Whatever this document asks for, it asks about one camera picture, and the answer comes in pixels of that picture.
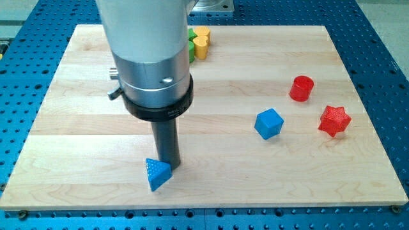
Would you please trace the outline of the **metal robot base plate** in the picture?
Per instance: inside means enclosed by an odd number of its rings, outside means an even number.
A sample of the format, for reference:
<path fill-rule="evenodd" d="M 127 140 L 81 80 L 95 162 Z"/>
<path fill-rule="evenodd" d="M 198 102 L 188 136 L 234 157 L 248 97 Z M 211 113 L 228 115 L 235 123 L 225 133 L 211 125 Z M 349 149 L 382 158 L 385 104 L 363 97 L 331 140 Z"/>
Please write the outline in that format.
<path fill-rule="evenodd" d="M 199 0 L 193 7 L 194 15 L 232 15 L 235 11 L 233 0 Z"/>

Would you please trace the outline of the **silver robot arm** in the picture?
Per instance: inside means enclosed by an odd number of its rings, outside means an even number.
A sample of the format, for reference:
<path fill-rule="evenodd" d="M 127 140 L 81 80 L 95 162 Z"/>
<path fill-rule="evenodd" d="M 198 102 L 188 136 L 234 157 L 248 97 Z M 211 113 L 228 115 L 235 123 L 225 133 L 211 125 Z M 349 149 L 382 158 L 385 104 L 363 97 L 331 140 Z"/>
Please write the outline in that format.
<path fill-rule="evenodd" d="M 133 116 L 174 119 L 193 99 L 187 17 L 194 0 L 96 0 L 118 71 L 119 88 Z"/>

